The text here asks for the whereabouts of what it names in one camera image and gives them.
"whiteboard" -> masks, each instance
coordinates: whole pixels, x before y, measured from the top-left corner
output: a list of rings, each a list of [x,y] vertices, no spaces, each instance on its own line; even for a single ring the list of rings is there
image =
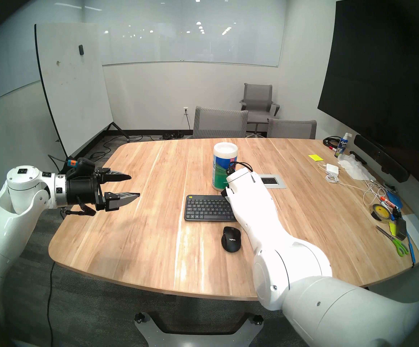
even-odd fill
[[[97,26],[42,23],[35,26],[35,38],[49,110],[65,154],[72,155],[113,122]]]
[[[100,27],[104,65],[204,61],[277,67],[286,1],[85,0],[97,9],[86,10],[85,22]]]
[[[0,96],[39,80],[34,24],[81,22],[81,4],[82,0],[32,0],[0,26]]]

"tissue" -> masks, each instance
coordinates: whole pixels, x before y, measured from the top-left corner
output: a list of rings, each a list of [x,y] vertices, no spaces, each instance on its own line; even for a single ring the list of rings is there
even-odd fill
[[[356,160],[354,154],[340,154],[338,156],[338,164],[342,166],[354,180],[376,180],[376,178],[363,167],[362,163]]]

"tv screen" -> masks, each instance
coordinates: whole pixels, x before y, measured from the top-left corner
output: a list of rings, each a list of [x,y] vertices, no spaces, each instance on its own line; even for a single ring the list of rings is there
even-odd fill
[[[381,145],[419,181],[419,24],[399,0],[336,2],[318,108]]]

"disinfecting wipes container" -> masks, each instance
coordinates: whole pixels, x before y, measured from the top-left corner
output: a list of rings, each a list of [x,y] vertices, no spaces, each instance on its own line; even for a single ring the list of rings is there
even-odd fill
[[[237,161],[238,148],[235,144],[221,142],[213,149],[213,188],[218,191],[227,186],[227,168],[231,161]]]

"gray office chair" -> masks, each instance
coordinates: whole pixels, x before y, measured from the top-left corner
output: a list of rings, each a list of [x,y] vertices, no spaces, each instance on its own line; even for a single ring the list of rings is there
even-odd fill
[[[317,122],[315,120],[269,119],[268,138],[315,139]]]
[[[248,111],[223,111],[196,106],[193,135],[189,138],[244,138]]]
[[[259,124],[268,124],[268,118],[275,117],[280,108],[278,104],[272,102],[272,85],[263,86],[261,84],[245,83],[245,92],[240,101],[241,109],[247,110],[248,124],[256,124],[254,134],[250,136],[261,136],[258,134]],[[271,114],[272,105],[275,105],[275,113]]]

